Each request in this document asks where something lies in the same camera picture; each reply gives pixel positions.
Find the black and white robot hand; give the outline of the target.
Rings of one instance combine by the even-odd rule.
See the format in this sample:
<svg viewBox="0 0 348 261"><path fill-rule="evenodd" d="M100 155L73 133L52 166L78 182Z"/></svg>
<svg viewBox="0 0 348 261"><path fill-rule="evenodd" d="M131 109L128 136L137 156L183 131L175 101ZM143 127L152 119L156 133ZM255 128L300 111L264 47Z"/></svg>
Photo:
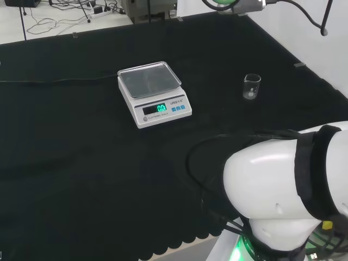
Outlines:
<svg viewBox="0 0 348 261"><path fill-rule="evenodd" d="M236 0L203 0L206 5L212 5L214 7L226 7L228 5L234 4Z"/></svg>

